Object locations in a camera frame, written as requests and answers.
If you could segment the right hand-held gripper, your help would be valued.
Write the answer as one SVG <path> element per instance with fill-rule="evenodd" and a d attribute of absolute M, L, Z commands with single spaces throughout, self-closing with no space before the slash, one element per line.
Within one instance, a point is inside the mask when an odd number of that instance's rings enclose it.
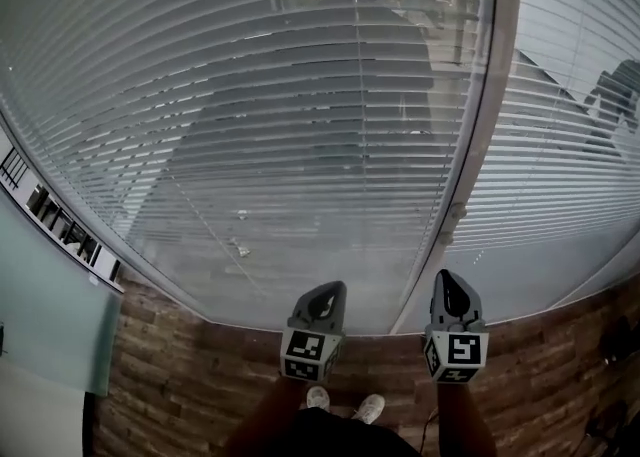
<path fill-rule="evenodd" d="M 479 294 L 460 275 L 441 269 L 435 276 L 431 324 L 444 323 L 446 315 L 463 328 L 482 321 Z M 465 384 L 486 366 L 487 332 L 429 331 L 423 354 L 431 378 L 436 383 Z"/>

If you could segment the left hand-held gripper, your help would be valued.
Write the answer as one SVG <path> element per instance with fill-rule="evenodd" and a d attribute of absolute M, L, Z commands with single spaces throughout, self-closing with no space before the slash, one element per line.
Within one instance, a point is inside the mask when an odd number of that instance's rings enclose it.
<path fill-rule="evenodd" d="M 342 335 L 335 334 L 342 332 L 345 308 L 346 285 L 342 281 L 319 285 L 298 299 L 288 318 L 291 328 L 282 334 L 280 372 L 283 376 L 301 381 L 327 378 L 344 340 Z"/>

